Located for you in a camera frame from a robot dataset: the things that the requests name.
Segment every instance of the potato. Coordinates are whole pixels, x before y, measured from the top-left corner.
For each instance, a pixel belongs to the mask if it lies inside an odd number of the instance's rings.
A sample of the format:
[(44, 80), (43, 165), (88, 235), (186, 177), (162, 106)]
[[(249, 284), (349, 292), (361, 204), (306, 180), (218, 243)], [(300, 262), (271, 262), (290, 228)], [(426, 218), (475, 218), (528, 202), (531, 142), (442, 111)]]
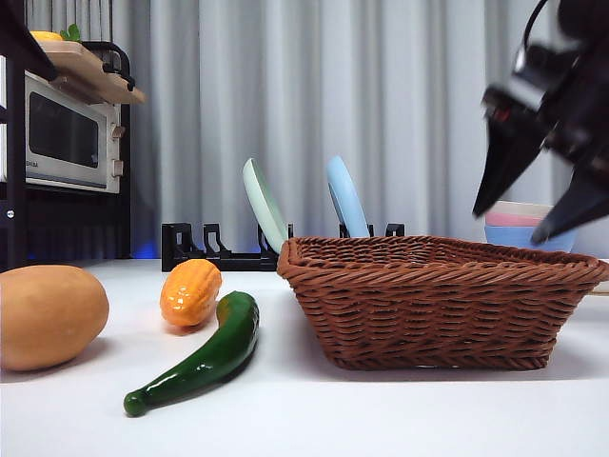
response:
[(81, 268), (46, 265), (0, 274), (2, 368), (52, 367), (72, 359), (108, 320), (100, 282)]

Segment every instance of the cucumber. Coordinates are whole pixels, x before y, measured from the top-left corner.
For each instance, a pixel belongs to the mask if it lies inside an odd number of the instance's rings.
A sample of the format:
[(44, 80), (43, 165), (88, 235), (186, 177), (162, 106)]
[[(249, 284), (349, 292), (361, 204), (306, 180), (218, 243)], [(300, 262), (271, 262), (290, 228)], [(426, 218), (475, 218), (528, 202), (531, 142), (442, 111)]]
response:
[(253, 352), (258, 340), (259, 310), (251, 295), (233, 291), (216, 308), (219, 327), (207, 342), (184, 361), (145, 386), (128, 393), (123, 402), (129, 416), (196, 392), (227, 377)]

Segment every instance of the wicker basket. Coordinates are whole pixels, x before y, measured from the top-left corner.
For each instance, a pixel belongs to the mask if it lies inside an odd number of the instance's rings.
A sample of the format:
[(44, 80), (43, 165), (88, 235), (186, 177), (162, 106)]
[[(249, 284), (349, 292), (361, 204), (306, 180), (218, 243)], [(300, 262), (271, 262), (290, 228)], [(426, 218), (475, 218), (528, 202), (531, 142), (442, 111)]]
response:
[(609, 265), (430, 236), (292, 238), (277, 272), (341, 368), (535, 369)]

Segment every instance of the tabletop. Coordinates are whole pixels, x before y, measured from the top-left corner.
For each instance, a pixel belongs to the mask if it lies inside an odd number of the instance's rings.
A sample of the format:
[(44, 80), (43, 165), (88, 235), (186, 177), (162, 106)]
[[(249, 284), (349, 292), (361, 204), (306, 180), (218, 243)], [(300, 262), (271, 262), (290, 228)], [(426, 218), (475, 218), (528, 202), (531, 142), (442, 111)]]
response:
[(88, 265), (108, 323), (74, 360), (3, 372), (2, 456), (600, 456), (609, 453), (609, 297), (586, 296), (547, 368), (490, 371), (336, 368), (289, 284), (225, 272), (260, 308), (260, 339), (229, 383), (127, 417), (123, 398), (201, 346), (217, 328), (177, 331), (158, 298), (160, 261)]

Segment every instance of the stacked bowls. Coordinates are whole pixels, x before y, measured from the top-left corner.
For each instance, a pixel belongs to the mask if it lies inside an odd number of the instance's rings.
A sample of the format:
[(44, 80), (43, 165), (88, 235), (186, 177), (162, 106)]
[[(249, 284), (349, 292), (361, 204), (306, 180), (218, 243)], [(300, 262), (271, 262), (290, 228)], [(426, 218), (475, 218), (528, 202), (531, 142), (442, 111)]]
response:
[(485, 215), (484, 233), (492, 245), (515, 248), (562, 250), (571, 252), (577, 236), (576, 230), (567, 231), (541, 245), (531, 243), (536, 226), (552, 209), (549, 205), (499, 201)]

